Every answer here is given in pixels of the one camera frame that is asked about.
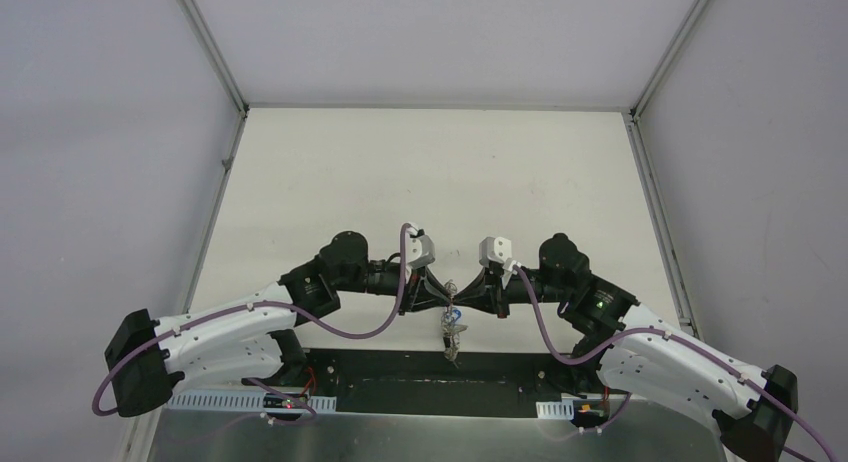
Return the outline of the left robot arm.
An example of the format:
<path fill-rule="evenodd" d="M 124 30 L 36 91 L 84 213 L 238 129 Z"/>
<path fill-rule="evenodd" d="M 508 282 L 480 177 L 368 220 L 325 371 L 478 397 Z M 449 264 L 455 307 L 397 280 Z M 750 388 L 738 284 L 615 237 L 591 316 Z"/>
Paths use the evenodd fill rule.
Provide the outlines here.
<path fill-rule="evenodd" d="M 135 417 L 183 391 L 240 379 L 293 386 L 305 372 L 294 328 L 313 323 L 348 340 L 376 337 L 405 311 L 434 260 L 434 242 L 411 223 L 400 229 L 397 257 L 387 260 L 370 259 L 366 238 L 344 231 L 312 260 L 217 309 L 161 318 L 146 309 L 132 312 L 105 349 L 108 373 L 92 411 Z M 391 296 L 394 304 L 376 328 L 344 331 L 324 320 L 340 309 L 343 292 Z"/>

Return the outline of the round metal keyring disc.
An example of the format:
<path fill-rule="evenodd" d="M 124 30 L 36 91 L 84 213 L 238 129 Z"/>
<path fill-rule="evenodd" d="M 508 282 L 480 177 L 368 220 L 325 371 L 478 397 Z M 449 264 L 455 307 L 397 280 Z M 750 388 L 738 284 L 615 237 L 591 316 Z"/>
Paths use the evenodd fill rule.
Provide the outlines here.
<path fill-rule="evenodd" d="M 448 280 L 444 284 L 453 296 L 458 292 L 458 288 L 452 279 Z M 441 331 L 442 331 L 442 340 L 444 345 L 443 355 L 445 359 L 453 364 L 455 367 L 458 366 L 457 358 L 459 355 L 460 349 L 460 333 L 465 331 L 467 327 L 463 324 L 458 324 L 456 326 L 449 326 L 447 324 L 447 313 L 450 309 L 457 308 L 453 305 L 452 299 L 451 304 L 448 307 L 445 307 L 445 310 L 441 316 Z"/>

